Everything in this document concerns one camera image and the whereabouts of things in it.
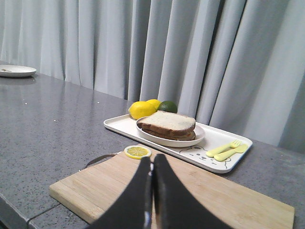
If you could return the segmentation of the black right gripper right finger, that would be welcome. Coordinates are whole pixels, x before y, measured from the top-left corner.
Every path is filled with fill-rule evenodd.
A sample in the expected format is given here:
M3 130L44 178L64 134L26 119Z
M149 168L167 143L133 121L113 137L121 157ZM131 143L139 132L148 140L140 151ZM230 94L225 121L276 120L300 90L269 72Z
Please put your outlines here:
M152 181L159 229L231 228L188 191L163 154L154 158Z

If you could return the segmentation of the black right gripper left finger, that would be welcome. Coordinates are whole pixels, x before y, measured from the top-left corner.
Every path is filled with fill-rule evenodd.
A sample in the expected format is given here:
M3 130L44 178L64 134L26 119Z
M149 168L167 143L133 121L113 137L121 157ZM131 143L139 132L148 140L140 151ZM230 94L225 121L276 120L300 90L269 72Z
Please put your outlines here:
M126 189L88 229L150 229L153 189L151 161L141 159Z

